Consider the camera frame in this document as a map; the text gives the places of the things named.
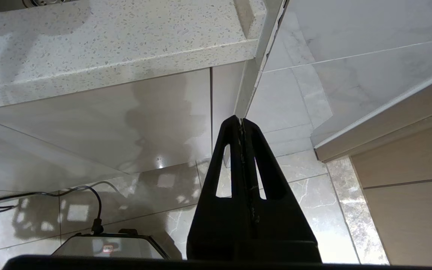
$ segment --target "grout line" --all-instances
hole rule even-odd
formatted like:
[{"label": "grout line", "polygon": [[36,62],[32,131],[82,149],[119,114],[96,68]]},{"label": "grout line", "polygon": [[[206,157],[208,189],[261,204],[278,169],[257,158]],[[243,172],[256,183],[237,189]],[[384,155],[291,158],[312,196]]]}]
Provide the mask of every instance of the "grout line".
[{"label": "grout line", "polygon": [[422,44],[426,44],[426,43],[432,43],[432,40],[431,41],[420,42],[420,43],[416,43],[416,44],[411,44],[411,45],[399,46],[399,47],[396,47],[396,48],[386,48],[386,49],[381,49],[379,51],[365,52],[365,53],[360,53],[360,54],[355,54],[355,55],[349,55],[349,56],[343,56],[343,57],[333,58],[333,59],[329,59],[329,60],[316,61],[316,62],[313,62],[313,63],[307,63],[307,64],[302,64],[302,65],[290,66],[290,67],[279,68],[279,69],[274,69],[274,70],[267,70],[267,71],[265,71],[263,73],[269,73],[269,72],[284,70],[284,69],[288,69],[288,68],[297,68],[297,67],[302,67],[302,66],[307,66],[307,65],[315,65],[315,64],[319,64],[319,63],[326,63],[326,62],[330,62],[330,61],[334,61],[334,60],[341,60],[341,59],[346,59],[346,58],[351,58],[351,57],[356,57],[356,56],[363,56],[363,55],[368,55],[368,54],[372,54],[372,53],[382,53],[382,52],[385,52],[385,51],[392,51],[392,50],[397,50],[397,49],[400,49],[400,48],[408,48],[408,47],[412,47],[412,46],[416,46],[416,45],[422,45]]},{"label": "grout line", "polygon": [[285,127],[285,128],[275,129],[275,130],[266,131],[266,132],[262,132],[262,133],[263,133],[263,134],[268,134],[268,133],[271,133],[271,132],[281,131],[281,130],[290,129],[290,128],[297,128],[297,127],[299,127],[299,126],[304,126],[304,125],[311,125],[311,126],[312,126],[312,123],[311,123],[311,121],[310,121],[309,123],[306,123],[306,124],[300,124],[300,125],[295,125],[295,126],[290,126],[290,127]]},{"label": "grout line", "polygon": [[419,180],[419,181],[413,181],[413,182],[404,182],[404,183],[382,184],[380,186],[369,186],[369,187],[362,188],[362,190],[368,190],[368,189],[374,189],[374,188],[390,188],[393,186],[407,186],[407,185],[418,184],[418,183],[432,183],[432,179]]},{"label": "grout line", "polygon": [[[169,210],[164,210],[164,211],[160,211],[160,212],[155,212],[155,213],[151,213],[151,214],[146,214],[146,215],[142,215],[142,216],[139,216],[139,217],[131,217],[131,218],[129,218],[129,219],[122,219],[122,220],[119,220],[119,221],[117,221],[117,222],[110,222],[110,223],[103,224],[103,226],[106,226],[106,225],[112,225],[112,224],[116,224],[116,223],[119,223],[119,222],[126,222],[126,221],[130,221],[131,219],[139,219],[139,218],[142,218],[142,217],[147,217],[147,216],[151,216],[151,215],[161,214],[161,213],[164,213],[164,212],[169,212],[169,211],[173,211],[173,210],[178,210],[178,209],[182,209],[182,208],[190,207],[190,206],[195,206],[195,205],[197,205],[197,203],[195,203],[195,204],[190,204],[190,205],[185,205],[185,206],[181,206],[181,207],[177,207],[177,208],[174,208],[174,209],[169,209]],[[61,235],[63,236],[63,235],[65,235],[65,234],[77,233],[77,232],[84,231],[84,230],[87,230],[87,229],[91,229],[91,228],[90,228],[90,227],[87,227],[87,228],[83,228],[83,229],[77,229],[76,231],[72,231],[72,232],[65,232],[64,234],[61,234]]]},{"label": "grout line", "polygon": [[196,171],[198,173],[199,187],[201,188],[201,190],[203,190],[203,185],[201,184],[201,176],[199,176],[198,161],[194,161],[194,163],[196,164]]},{"label": "grout line", "polygon": [[298,152],[294,152],[294,153],[290,153],[290,154],[285,154],[285,155],[281,155],[281,156],[275,156],[275,158],[277,159],[277,158],[280,158],[280,157],[286,157],[286,156],[291,156],[291,155],[294,155],[294,154],[298,154],[298,153],[301,153],[301,152],[306,152],[306,151],[311,151],[313,154],[314,154],[314,149],[313,148],[311,148],[311,149],[308,149],[308,150],[302,150],[302,151],[298,151]]},{"label": "grout line", "polygon": [[306,115],[307,115],[307,118],[309,119],[309,122],[310,122],[309,124],[311,124],[311,130],[314,130],[314,124],[312,123],[311,116],[309,115],[308,106],[306,105],[306,99],[303,96],[303,92],[301,91],[300,82],[299,82],[298,78],[296,77],[296,75],[294,74],[293,69],[291,69],[290,71],[291,71],[291,74],[293,74],[294,80],[296,81],[296,85],[298,87],[298,93],[300,94],[304,108],[306,109]]},{"label": "grout line", "polygon": [[34,242],[37,242],[37,241],[46,240],[46,239],[50,239],[50,238],[55,238],[55,237],[58,237],[58,236],[60,237],[60,235],[54,235],[54,236],[49,236],[49,237],[45,237],[45,238],[41,238],[41,239],[36,239],[36,240],[33,240],[33,241],[26,241],[26,242],[21,243],[21,244],[14,244],[12,246],[5,246],[5,247],[0,248],[0,250],[7,249],[7,248],[13,248],[15,246],[21,246],[21,245],[25,245],[25,244],[29,244],[29,243],[34,243]]},{"label": "grout line", "polygon": [[10,130],[13,130],[13,131],[15,131],[15,132],[17,132],[17,133],[20,133],[20,134],[26,135],[26,136],[28,136],[28,137],[31,137],[31,138],[36,139],[36,140],[38,140],[38,141],[41,141],[41,142],[43,142],[43,143],[45,143],[45,144],[49,144],[49,145],[51,145],[52,147],[55,147],[55,148],[60,149],[60,150],[63,150],[63,151],[65,151],[65,152],[67,152],[67,153],[70,153],[70,154],[73,155],[73,156],[76,156],[76,157],[80,158],[80,159],[85,159],[85,160],[87,160],[87,161],[91,161],[92,163],[99,164],[99,165],[101,165],[101,166],[104,166],[104,167],[107,167],[107,168],[113,169],[113,170],[115,170],[115,171],[119,171],[119,172],[124,173],[124,174],[127,174],[127,175],[130,174],[130,173],[126,173],[126,172],[120,171],[120,170],[118,170],[118,169],[115,169],[115,168],[113,168],[113,167],[110,167],[110,166],[104,165],[104,164],[102,164],[102,163],[99,162],[99,161],[95,161],[95,160],[92,160],[92,159],[90,159],[90,158],[88,158],[88,157],[81,156],[80,154],[77,154],[76,152],[73,152],[73,151],[71,151],[71,150],[65,149],[65,148],[63,148],[63,147],[59,147],[59,146],[57,146],[57,145],[55,145],[55,144],[53,144],[53,143],[47,142],[47,141],[45,141],[45,140],[42,140],[42,139],[37,138],[37,137],[35,137],[35,136],[29,135],[29,134],[24,133],[24,132],[22,132],[22,131],[19,131],[19,130],[16,130],[16,129],[14,129],[14,128],[11,128],[11,127],[8,127],[8,126],[5,126],[5,125],[3,125],[3,124],[1,124],[1,123],[0,123],[0,126],[2,126],[2,127],[4,127],[4,128],[8,128],[8,129],[10,129]]},{"label": "grout line", "polygon": [[318,174],[318,175],[315,175],[315,176],[310,176],[310,177],[307,177],[307,178],[302,178],[302,179],[298,179],[298,180],[288,181],[288,183],[295,183],[295,182],[297,182],[297,181],[307,180],[307,179],[311,179],[311,178],[318,177],[318,176],[324,176],[324,175],[326,175],[326,174],[329,175],[329,173],[326,172],[326,173]]},{"label": "grout line", "polygon": [[329,176],[329,182],[331,182],[331,187],[333,188],[334,195],[336,196],[339,210],[341,211],[341,214],[343,215],[344,224],[346,224],[346,229],[348,229],[349,237],[351,238],[351,244],[353,245],[354,253],[356,254],[356,258],[358,258],[358,262],[361,264],[360,255],[358,253],[358,249],[356,248],[356,244],[354,243],[354,237],[353,233],[351,232],[350,225],[348,224],[348,220],[346,219],[346,212],[344,212],[343,207],[341,206],[341,199],[339,198],[338,192],[336,191],[335,185],[333,183],[333,178],[331,177],[331,174],[329,173],[328,166],[324,164],[324,167],[326,167],[326,171],[328,171]]},{"label": "grout line", "polygon": [[5,191],[5,192],[17,192],[17,193],[31,192],[31,191],[17,191],[17,190],[3,190],[3,189],[0,189],[0,191]]},{"label": "grout line", "polygon": [[213,151],[215,143],[214,143],[214,137],[213,137],[213,67],[209,68],[209,115],[211,118],[211,151]]},{"label": "grout line", "polygon": [[61,196],[58,196],[58,213],[59,213],[59,215],[58,215],[58,224],[60,225],[60,246],[63,244],[62,243],[62,241],[61,241],[61,232],[62,232],[62,230],[61,230],[61,221],[62,221],[62,218],[61,218]]}]

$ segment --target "white marble tile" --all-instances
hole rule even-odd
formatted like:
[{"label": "white marble tile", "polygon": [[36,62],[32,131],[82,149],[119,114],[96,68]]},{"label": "white marble tile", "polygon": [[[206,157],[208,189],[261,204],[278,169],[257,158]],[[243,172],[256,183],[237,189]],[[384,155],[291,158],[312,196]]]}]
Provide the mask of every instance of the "white marble tile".
[{"label": "white marble tile", "polygon": [[0,123],[125,173],[183,164],[211,156],[209,77],[203,69],[5,106]]},{"label": "white marble tile", "polygon": [[[196,162],[201,186],[204,185],[204,180],[206,179],[206,173],[208,172],[210,161],[210,159],[205,159]],[[216,197],[231,197],[231,168],[226,168],[224,164],[221,165],[221,171],[219,172]]]},{"label": "white marble tile", "polygon": [[0,203],[18,205],[0,213],[0,249],[60,235],[58,198],[34,195]]},{"label": "white marble tile", "polygon": [[311,124],[264,133],[264,138],[275,157],[312,149]]},{"label": "white marble tile", "polygon": [[359,263],[327,174],[289,184],[318,241],[323,263]]},{"label": "white marble tile", "polygon": [[286,7],[283,21],[264,66],[265,72],[314,62],[300,28],[295,5],[294,1],[290,1]]},{"label": "white marble tile", "polygon": [[317,144],[431,79],[432,42],[313,66],[333,113],[314,130]]},{"label": "white marble tile", "polygon": [[0,190],[53,191],[121,174],[0,125]]},{"label": "white marble tile", "polygon": [[288,182],[327,173],[326,166],[317,160],[313,150],[277,157],[276,160]]},{"label": "white marble tile", "polygon": [[292,71],[301,90],[312,126],[317,128],[333,116],[321,80],[312,65],[296,67]]},{"label": "white marble tile", "polygon": [[431,0],[294,0],[293,12],[304,36],[293,42],[317,62],[432,41]]},{"label": "white marble tile", "polygon": [[310,123],[290,69],[262,74],[246,118],[263,133]]},{"label": "white marble tile", "polygon": [[[117,233],[120,229],[137,229],[143,236],[152,236],[158,245],[174,260],[186,259],[186,241],[196,205],[181,207],[135,219],[116,222],[104,226],[105,233]],[[75,233],[63,234],[66,241]]]},{"label": "white marble tile", "polygon": [[20,244],[4,249],[0,249],[0,269],[5,266],[5,263],[16,256],[26,254],[50,255],[60,247],[60,237],[53,237],[31,243]]},{"label": "white marble tile", "polygon": [[350,158],[326,165],[361,263],[389,264]]},{"label": "white marble tile", "polygon": [[[291,155],[277,157],[276,161],[281,167],[283,174],[288,182],[293,182],[313,176],[320,176],[327,173],[326,167],[323,163],[317,161],[316,155],[313,150],[298,152]],[[199,179],[201,185],[204,185],[206,173],[209,168],[209,159],[197,161]],[[258,178],[258,185],[263,187],[261,177],[256,165],[256,174]],[[219,182],[216,190],[217,197],[230,197],[231,196],[231,168],[226,168],[224,164],[219,173]]]},{"label": "white marble tile", "polygon": [[[196,204],[201,193],[194,162],[110,179],[94,189],[101,197],[103,225]],[[91,227],[98,213],[91,191],[69,193],[60,201],[63,234]]]}]

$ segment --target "speckled countertop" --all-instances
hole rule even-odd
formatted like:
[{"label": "speckled countertop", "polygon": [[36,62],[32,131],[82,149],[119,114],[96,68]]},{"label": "speckled countertop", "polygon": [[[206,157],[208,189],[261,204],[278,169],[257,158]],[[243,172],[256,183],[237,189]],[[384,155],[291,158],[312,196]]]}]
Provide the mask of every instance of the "speckled countertop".
[{"label": "speckled countertop", "polygon": [[0,106],[251,59],[266,11],[262,0],[241,1],[79,0],[1,12]]}]

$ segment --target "tile floor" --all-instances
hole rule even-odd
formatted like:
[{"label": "tile floor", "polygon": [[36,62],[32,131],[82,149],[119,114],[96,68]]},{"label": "tile floor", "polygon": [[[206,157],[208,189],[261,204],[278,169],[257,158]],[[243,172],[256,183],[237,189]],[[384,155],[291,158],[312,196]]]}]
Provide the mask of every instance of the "tile floor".
[{"label": "tile floor", "polygon": [[[323,261],[359,263],[326,166],[312,151],[277,160],[319,241]],[[185,259],[186,238],[208,165],[208,160],[190,162],[93,184],[103,202],[105,231],[135,228],[153,235],[170,256]],[[221,197],[231,195],[229,179],[230,170],[223,168]],[[89,191],[59,200],[21,200],[19,207],[0,213],[0,268],[17,255],[51,254],[69,236],[87,231],[97,210]]]}]

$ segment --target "power cord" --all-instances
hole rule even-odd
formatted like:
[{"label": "power cord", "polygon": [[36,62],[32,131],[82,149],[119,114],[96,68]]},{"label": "power cord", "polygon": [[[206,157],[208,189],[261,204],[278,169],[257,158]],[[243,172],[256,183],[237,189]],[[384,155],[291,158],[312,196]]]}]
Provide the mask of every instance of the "power cord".
[{"label": "power cord", "polygon": [[[74,188],[70,188],[68,191],[65,191],[61,194],[53,194],[53,193],[48,193],[48,192],[28,192],[28,193],[21,193],[21,194],[17,194],[17,195],[10,195],[10,196],[5,196],[5,197],[1,197],[0,201],[4,201],[4,200],[10,200],[10,199],[14,199],[14,198],[21,198],[21,197],[27,197],[27,196],[31,196],[31,195],[46,195],[46,196],[51,196],[51,197],[61,197],[64,196],[68,193],[71,193],[75,190],[79,190],[79,189],[89,189],[91,190],[94,195],[96,195],[97,198],[97,202],[99,205],[99,209],[97,212],[97,217],[94,219],[93,221],[93,226],[91,227],[91,234],[101,234],[103,233],[103,226],[101,225],[102,221],[101,221],[101,198],[98,195],[98,192],[96,192],[96,190],[94,190],[92,187],[90,186],[77,186]],[[1,212],[5,212],[11,209],[16,208],[18,205],[6,205],[6,206],[0,206],[0,213]]]}]

